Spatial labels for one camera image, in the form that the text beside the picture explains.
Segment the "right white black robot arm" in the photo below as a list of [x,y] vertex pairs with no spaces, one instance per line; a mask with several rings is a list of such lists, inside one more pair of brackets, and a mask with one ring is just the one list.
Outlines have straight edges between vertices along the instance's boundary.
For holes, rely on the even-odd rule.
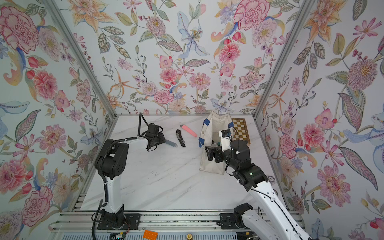
[[209,161],[225,163],[234,171],[232,176],[256,200],[269,221],[244,203],[234,209],[235,224],[248,228],[262,240],[309,240],[311,236],[295,221],[277,197],[263,170],[252,162],[247,142],[222,140],[220,146],[206,146]]

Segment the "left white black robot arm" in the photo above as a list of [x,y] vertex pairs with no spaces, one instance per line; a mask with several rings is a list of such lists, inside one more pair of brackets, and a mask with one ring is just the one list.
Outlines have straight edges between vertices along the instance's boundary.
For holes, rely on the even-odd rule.
[[153,123],[148,130],[138,136],[119,140],[105,141],[95,162],[95,169],[103,181],[104,199],[99,203],[101,221],[113,229],[126,225],[124,204],[121,196],[121,175],[123,174],[130,148],[130,143],[143,142],[145,150],[155,150],[166,139],[163,128]]

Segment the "white canvas cartoon pouch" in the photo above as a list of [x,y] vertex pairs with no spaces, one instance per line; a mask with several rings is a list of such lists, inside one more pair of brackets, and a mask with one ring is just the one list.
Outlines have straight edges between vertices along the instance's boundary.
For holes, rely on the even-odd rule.
[[199,137],[199,147],[203,149],[200,171],[224,175],[225,164],[223,162],[216,164],[214,161],[209,161],[204,147],[219,145],[221,142],[219,131],[227,130],[232,122],[230,114],[219,115],[213,111],[204,119]]

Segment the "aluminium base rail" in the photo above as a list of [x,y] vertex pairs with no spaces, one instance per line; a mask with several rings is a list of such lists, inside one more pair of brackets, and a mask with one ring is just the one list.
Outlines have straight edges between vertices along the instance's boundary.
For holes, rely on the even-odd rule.
[[[233,214],[233,211],[130,211],[126,212],[132,226],[137,228],[132,232],[222,232],[219,226]],[[79,211],[61,213],[58,218],[49,225],[51,232],[85,232],[89,233],[92,228],[91,220],[93,213],[90,211]]]

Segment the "grey blue utility knife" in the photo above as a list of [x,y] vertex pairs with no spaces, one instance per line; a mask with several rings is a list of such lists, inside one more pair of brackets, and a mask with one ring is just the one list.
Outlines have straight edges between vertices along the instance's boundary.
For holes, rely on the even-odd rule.
[[169,141],[169,140],[165,140],[165,143],[166,143],[167,145],[171,146],[171,147],[175,147],[175,148],[178,147],[178,145],[177,145],[176,143],[174,143],[174,142],[172,142],[172,141]]

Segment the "small yellow black knife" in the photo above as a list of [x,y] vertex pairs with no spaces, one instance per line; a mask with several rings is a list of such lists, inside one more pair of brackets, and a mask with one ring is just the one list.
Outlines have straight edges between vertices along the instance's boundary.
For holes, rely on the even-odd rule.
[[177,136],[177,139],[178,139],[180,145],[181,145],[183,148],[185,148],[185,147],[186,147],[186,145],[185,145],[185,141],[184,141],[184,139],[183,139],[183,137],[182,137],[182,133],[181,133],[181,131],[180,131],[179,129],[176,130],[176,136]]

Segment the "grey thread spool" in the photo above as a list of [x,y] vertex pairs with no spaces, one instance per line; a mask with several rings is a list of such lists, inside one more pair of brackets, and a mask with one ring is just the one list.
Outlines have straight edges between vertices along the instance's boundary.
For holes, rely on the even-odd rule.
[[276,183],[276,180],[275,180],[275,178],[274,178],[273,176],[268,176],[268,180],[269,180],[269,182],[270,182],[272,185]]

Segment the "orange plastic block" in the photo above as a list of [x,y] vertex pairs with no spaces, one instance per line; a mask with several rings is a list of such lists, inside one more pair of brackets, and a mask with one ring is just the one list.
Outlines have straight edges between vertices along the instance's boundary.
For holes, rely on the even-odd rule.
[[158,233],[157,232],[153,232],[153,231],[149,231],[149,230],[145,230],[144,231],[144,234],[143,234],[143,238],[145,240],[157,240],[158,238]]

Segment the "wooden chessboard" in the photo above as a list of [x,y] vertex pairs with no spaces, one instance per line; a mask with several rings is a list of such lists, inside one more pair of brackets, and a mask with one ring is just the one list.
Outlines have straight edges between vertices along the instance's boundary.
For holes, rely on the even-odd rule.
[[247,142],[247,146],[251,145],[250,135],[244,118],[232,118],[234,124],[234,140],[242,140]]

